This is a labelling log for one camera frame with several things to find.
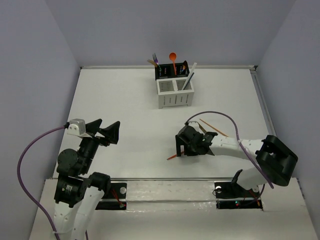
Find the orange plastic knife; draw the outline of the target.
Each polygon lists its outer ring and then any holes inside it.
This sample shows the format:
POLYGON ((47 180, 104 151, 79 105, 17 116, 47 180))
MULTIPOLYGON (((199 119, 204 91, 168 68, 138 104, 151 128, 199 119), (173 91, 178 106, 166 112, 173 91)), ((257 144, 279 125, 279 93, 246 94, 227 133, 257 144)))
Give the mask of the orange plastic knife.
POLYGON ((176 158, 176 157, 177 157, 177 154, 168 157, 167 160, 171 160, 171 159, 174 159, 174 158, 176 158))

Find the dark blue chopstick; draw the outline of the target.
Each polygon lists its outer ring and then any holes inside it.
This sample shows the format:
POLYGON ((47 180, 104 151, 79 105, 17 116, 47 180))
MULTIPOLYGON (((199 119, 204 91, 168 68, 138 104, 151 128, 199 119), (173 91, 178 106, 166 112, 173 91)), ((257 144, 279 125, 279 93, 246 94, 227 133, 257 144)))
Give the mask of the dark blue chopstick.
POLYGON ((191 81, 191 79, 192 79, 192 77, 194 76, 194 72, 187 78, 187 80, 185 81, 185 83, 184 83, 184 85, 183 85, 183 88, 182 88, 182 90, 185 90, 186 88, 187 88, 187 86, 188 86, 188 84, 190 83, 190 81, 191 81))

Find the gold metal fork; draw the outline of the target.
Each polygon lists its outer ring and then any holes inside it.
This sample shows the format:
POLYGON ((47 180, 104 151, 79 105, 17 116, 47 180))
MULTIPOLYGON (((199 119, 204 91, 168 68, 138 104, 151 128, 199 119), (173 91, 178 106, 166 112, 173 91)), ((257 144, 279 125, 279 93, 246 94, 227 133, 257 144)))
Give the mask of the gold metal fork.
POLYGON ((152 64, 155 68, 158 67, 158 64, 155 63, 155 62, 154 62, 153 60, 151 60, 151 59, 148 59, 147 62, 150 63, 150 64, 152 64))

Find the orange plastic spoon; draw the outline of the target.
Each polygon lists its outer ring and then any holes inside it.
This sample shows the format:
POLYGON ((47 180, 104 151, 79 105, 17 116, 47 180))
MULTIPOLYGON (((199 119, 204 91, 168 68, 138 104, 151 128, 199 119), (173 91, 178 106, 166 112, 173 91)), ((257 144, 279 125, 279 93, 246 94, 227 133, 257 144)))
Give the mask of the orange plastic spoon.
POLYGON ((177 74, 176 64, 175 64, 176 58, 177 58, 177 55, 176 55, 175 52, 171 52, 171 53, 169 54, 169 59, 172 61, 173 71, 174 71, 174 74, 175 74, 175 75, 177 74))

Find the iridescent metal fork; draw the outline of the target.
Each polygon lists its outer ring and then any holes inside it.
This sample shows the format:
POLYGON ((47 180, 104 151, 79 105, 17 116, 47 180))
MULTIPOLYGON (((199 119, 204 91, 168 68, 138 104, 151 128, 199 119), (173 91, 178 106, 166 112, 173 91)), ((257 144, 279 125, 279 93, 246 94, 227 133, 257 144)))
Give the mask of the iridescent metal fork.
POLYGON ((152 58, 153 58, 153 61, 156 63, 157 67, 159 68, 159 71, 161 71, 161 67, 160 67, 160 64, 159 64, 159 60, 157 58, 157 55, 155 53, 152 54, 152 58))

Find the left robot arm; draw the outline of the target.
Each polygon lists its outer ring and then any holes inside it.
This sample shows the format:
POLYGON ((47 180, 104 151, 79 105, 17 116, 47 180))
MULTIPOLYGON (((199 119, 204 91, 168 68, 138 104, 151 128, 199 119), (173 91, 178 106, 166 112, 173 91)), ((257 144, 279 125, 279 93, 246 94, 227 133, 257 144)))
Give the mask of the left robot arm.
POLYGON ((116 145, 120 121, 101 128, 102 119, 86 123, 72 119, 64 128, 67 134, 79 137, 77 149, 67 148, 57 157, 58 174, 54 194, 54 234, 60 240, 83 240, 99 201, 111 191, 111 177, 89 169, 100 146, 116 145))

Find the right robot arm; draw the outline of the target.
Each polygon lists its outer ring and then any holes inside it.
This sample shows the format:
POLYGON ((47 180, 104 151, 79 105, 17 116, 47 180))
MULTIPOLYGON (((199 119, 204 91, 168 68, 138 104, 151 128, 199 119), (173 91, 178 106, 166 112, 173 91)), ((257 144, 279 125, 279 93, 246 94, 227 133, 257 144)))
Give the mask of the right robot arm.
POLYGON ((268 183, 286 187, 298 162, 298 156, 274 135, 256 140, 236 139, 217 132, 200 133, 185 125, 175 142, 178 157, 212 155, 251 161, 252 168, 238 170, 230 182, 222 184, 215 194, 220 199, 241 198, 247 191, 268 183))

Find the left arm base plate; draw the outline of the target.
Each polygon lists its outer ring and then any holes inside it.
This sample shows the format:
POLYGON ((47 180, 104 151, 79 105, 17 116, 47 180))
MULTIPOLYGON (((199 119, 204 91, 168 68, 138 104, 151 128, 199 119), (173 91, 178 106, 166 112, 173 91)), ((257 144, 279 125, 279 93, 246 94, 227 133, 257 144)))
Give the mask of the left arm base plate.
POLYGON ((127 183, 112 182, 109 192, 102 197, 95 209, 125 211, 127 209, 127 183))

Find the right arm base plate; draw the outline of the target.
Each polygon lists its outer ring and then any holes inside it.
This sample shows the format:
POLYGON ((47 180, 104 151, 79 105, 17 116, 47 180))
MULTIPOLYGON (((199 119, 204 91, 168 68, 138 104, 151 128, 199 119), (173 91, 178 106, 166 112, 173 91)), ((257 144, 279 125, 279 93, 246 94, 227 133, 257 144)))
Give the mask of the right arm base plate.
POLYGON ((261 190, 258 186, 246 190, 231 182, 219 181, 214 183, 212 194, 216 199, 218 210, 262 210, 261 195, 263 190, 264 185, 261 190))

